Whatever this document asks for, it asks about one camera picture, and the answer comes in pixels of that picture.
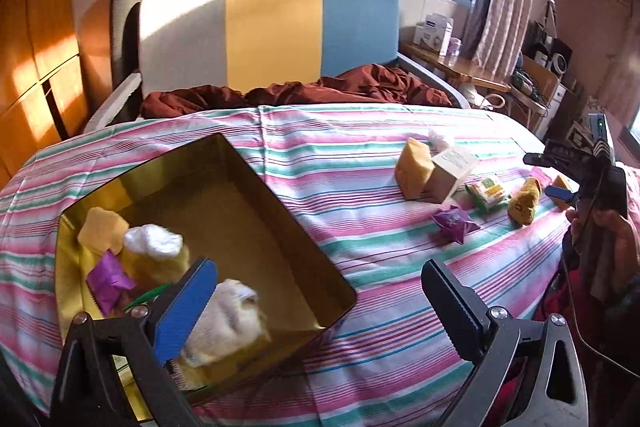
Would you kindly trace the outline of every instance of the cable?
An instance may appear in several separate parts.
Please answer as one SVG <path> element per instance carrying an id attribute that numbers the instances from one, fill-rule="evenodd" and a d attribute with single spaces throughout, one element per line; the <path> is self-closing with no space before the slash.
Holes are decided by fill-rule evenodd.
<path id="1" fill-rule="evenodd" d="M 602 186 L 602 179 L 603 178 L 604 178 L 604 170 L 603 170 L 602 174 L 600 175 L 600 180 L 598 181 L 598 186 L 596 187 L 596 191 L 595 191 L 595 193 L 593 195 L 593 200 L 591 200 L 591 204 L 589 205 L 589 210 L 587 211 L 587 218 L 584 220 L 585 225 L 589 222 L 589 219 L 590 219 L 591 214 L 593 212 L 594 203 L 595 203 L 596 198 L 598 197 L 598 195 L 600 193 L 600 187 Z M 574 249 L 575 250 L 577 250 L 578 245 L 580 245 L 580 241 L 582 240 L 583 235 L 584 234 L 582 232 L 580 232 L 580 235 L 576 238 L 575 243 L 574 243 Z M 564 269 L 564 276 L 566 277 L 567 289 L 569 291 L 569 306 L 571 308 L 571 314 L 572 314 L 572 317 L 574 319 L 575 333 L 578 335 L 578 339 L 580 340 L 580 342 L 587 349 L 589 349 L 594 354 L 599 356 L 601 359 L 606 360 L 606 362 L 609 362 L 610 364 L 614 365 L 615 367 L 621 369 L 622 371 L 624 371 L 628 375 L 631 375 L 632 377 L 636 377 L 636 378 L 638 378 L 638 380 L 640 380 L 640 375 L 637 375 L 632 370 L 627 369 L 624 365 L 616 362 L 615 360 L 610 359 L 604 353 L 599 352 L 595 347 L 592 347 L 589 343 L 587 343 L 587 341 L 582 337 L 582 334 L 580 333 L 580 328 L 578 327 L 578 318 L 577 318 L 577 316 L 575 314 L 574 290 L 572 289 L 572 286 L 571 286 L 571 278 L 569 277 L 569 269 L 567 268 L 566 260 L 564 259 L 564 252 L 560 255 L 560 261 L 562 262 L 562 269 Z"/>

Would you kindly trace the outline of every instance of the cardboard box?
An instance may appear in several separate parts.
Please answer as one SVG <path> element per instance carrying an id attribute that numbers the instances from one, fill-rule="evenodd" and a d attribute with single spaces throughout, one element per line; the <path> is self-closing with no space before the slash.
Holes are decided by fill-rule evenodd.
<path id="1" fill-rule="evenodd" d="M 427 15 L 423 23 L 415 27 L 414 44 L 444 56 L 449 48 L 453 31 L 453 19 L 439 13 Z"/>
<path id="2" fill-rule="evenodd" d="M 430 203 L 444 203 L 478 165 L 478 158 L 462 146 L 436 154 L 432 160 L 435 168 L 424 186 L 424 199 Z"/>
<path id="3" fill-rule="evenodd" d="M 58 311 L 67 311 L 59 317 L 62 339 L 70 326 L 66 318 L 91 299 L 83 289 L 78 232 L 94 206 L 119 213 L 132 227 L 156 223 L 180 233 L 192 259 L 215 261 L 219 282 L 237 279 L 258 293 L 271 342 L 190 372 L 205 386 L 188 393 L 190 403 L 274 369 L 356 303 L 326 254 L 225 137 L 214 134 L 124 172 L 62 213 L 55 271 Z"/>

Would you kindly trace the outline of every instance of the blue headboard panel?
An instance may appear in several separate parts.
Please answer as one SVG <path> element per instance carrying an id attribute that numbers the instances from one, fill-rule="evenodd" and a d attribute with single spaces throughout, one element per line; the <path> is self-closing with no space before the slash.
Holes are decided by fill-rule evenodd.
<path id="1" fill-rule="evenodd" d="M 321 76 L 398 56 L 398 0 L 322 0 Z"/>

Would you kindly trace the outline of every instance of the person's hand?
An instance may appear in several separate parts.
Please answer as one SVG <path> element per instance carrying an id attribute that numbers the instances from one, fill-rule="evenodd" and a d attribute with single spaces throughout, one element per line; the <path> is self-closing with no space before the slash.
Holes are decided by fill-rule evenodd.
<path id="1" fill-rule="evenodd" d="M 582 231 L 578 212 L 570 208 L 566 218 L 571 223 L 572 241 L 575 243 Z M 640 241 L 633 222 L 620 216 L 615 210 L 594 210 L 596 225 L 610 230 L 615 235 L 613 245 L 614 272 L 611 281 L 615 291 L 619 291 L 633 275 L 640 271 Z"/>

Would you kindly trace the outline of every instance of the brown blanket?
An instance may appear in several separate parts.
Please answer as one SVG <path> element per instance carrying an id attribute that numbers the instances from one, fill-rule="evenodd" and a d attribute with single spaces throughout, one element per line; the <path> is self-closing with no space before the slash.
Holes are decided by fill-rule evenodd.
<path id="1" fill-rule="evenodd" d="M 258 105 L 390 102 L 451 107 L 444 91 L 423 84 L 398 68 L 368 64 L 341 74 L 323 76 L 313 84 L 287 82 L 257 87 L 241 94 L 228 87 L 200 86 L 149 93 L 143 118 L 174 118 L 207 109 L 235 109 Z"/>

